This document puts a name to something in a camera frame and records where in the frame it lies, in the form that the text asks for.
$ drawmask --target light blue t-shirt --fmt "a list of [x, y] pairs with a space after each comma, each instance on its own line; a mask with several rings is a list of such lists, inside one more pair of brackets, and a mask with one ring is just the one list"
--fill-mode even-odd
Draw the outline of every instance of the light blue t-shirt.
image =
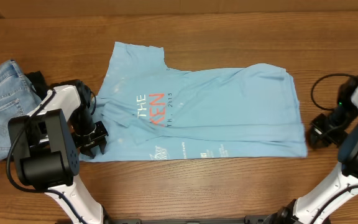
[[83, 160], [307, 155], [293, 79], [273, 65], [179, 71], [163, 48], [116, 42], [97, 102], [106, 153]]

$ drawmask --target wood grain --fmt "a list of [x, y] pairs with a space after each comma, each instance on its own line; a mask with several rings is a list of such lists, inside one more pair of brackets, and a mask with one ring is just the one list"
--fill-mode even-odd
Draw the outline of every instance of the wood grain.
[[[24, 72], [41, 70], [49, 83], [79, 78], [97, 91], [114, 41], [164, 47], [167, 65], [180, 70], [286, 68], [306, 128], [322, 112], [310, 100], [313, 82], [329, 73], [358, 75], [358, 12], [3, 19], [0, 63], [14, 58]], [[333, 106], [344, 81], [322, 82], [317, 100]], [[336, 155], [330, 147], [310, 151], [307, 159], [81, 163], [81, 178], [114, 218], [243, 217], [273, 213], [307, 194], [332, 170]], [[11, 187], [0, 163], [0, 223], [64, 218], [48, 197]], [[331, 218], [358, 223], [358, 196]]]
[[358, 0], [0, 0], [5, 18], [358, 11]]

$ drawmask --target t-shirt sleeve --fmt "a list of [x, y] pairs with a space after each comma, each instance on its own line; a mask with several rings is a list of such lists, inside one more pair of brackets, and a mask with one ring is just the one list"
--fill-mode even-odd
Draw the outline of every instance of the t-shirt sleeve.
[[111, 87], [119, 81], [139, 76], [147, 77], [166, 70], [169, 70], [169, 68], [164, 62], [164, 49], [162, 47], [146, 47], [116, 42], [98, 96], [108, 97], [111, 93]]

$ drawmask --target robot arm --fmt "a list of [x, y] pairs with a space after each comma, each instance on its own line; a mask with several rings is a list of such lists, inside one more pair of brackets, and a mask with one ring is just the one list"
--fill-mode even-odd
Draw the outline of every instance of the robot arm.
[[[80, 223], [73, 209], [87, 224], [113, 223], [78, 175], [77, 149], [83, 154], [94, 156], [90, 149], [99, 145], [103, 153], [106, 144], [106, 129], [100, 121], [93, 123], [90, 115], [90, 90], [79, 80], [58, 83], [53, 89], [55, 96], [28, 127], [24, 124], [28, 115], [32, 115], [35, 110], [27, 116], [9, 121], [11, 141], [25, 128], [13, 152], [18, 178], [22, 184], [31, 185], [36, 190], [54, 190], [63, 194], [72, 208], [59, 196], [46, 193], [57, 201], [73, 223]], [[263, 223], [269, 224], [312, 224], [314, 221], [322, 224], [332, 212], [358, 194], [357, 188], [336, 197], [349, 187], [358, 187], [358, 125], [344, 139], [336, 141], [336, 137], [343, 137], [337, 131], [343, 131], [358, 115], [358, 83], [345, 85], [342, 90], [345, 97], [340, 94], [338, 108], [330, 116], [320, 117], [325, 120], [314, 123], [312, 127], [312, 134], [317, 137], [315, 142], [325, 139], [323, 145], [332, 142], [342, 144], [337, 166], [304, 197], [264, 218], [246, 216], [246, 224], [259, 224], [261, 219]], [[49, 91], [46, 99], [52, 95], [53, 92]], [[334, 126], [338, 127], [340, 121], [345, 125], [340, 124], [340, 128], [332, 131], [332, 124], [337, 123]], [[75, 133], [70, 133], [67, 122], [71, 123]]]
[[[87, 224], [107, 224], [107, 213], [92, 198], [78, 175], [77, 155], [80, 148], [82, 153], [93, 156], [90, 149], [97, 145], [103, 152], [107, 131], [102, 122], [93, 123], [89, 111], [91, 92], [86, 85], [73, 80], [57, 83], [53, 90], [48, 91], [42, 103], [51, 100], [34, 116], [13, 152], [19, 180], [36, 190], [63, 194], [72, 208], [57, 194], [45, 193], [56, 200], [72, 223], [80, 223], [74, 209]], [[11, 140], [38, 109], [9, 121]], [[68, 122], [75, 131], [73, 134]]]
[[[341, 146], [338, 153], [339, 162], [310, 193], [292, 201], [269, 218], [265, 217], [264, 223], [329, 223], [327, 217], [358, 194], [358, 125], [349, 135], [343, 134], [344, 129], [356, 118], [356, 115], [358, 115], [358, 83], [350, 79], [340, 88], [338, 107], [327, 117], [318, 116], [312, 122], [310, 131], [312, 147], [327, 146], [330, 143]], [[249, 224], [257, 223], [253, 216], [246, 217], [246, 220], [249, 220]]]

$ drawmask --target wooden table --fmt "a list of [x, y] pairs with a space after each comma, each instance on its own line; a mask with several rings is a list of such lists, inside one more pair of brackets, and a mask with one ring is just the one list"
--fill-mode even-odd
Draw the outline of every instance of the wooden table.
[[[97, 91], [115, 41], [164, 47], [167, 65], [180, 70], [286, 68], [306, 128], [322, 112], [310, 100], [313, 82], [329, 73], [358, 75], [358, 12], [0, 19], [0, 63], [14, 58], [24, 72], [41, 70], [49, 83], [79, 78]], [[345, 80], [322, 82], [317, 100], [334, 106]], [[330, 147], [310, 151], [307, 159], [83, 162], [81, 177], [113, 218], [243, 217], [276, 212], [307, 194], [332, 170], [336, 155]], [[10, 186], [0, 162], [0, 223], [65, 218], [50, 198]], [[331, 219], [358, 223], [358, 196]]]

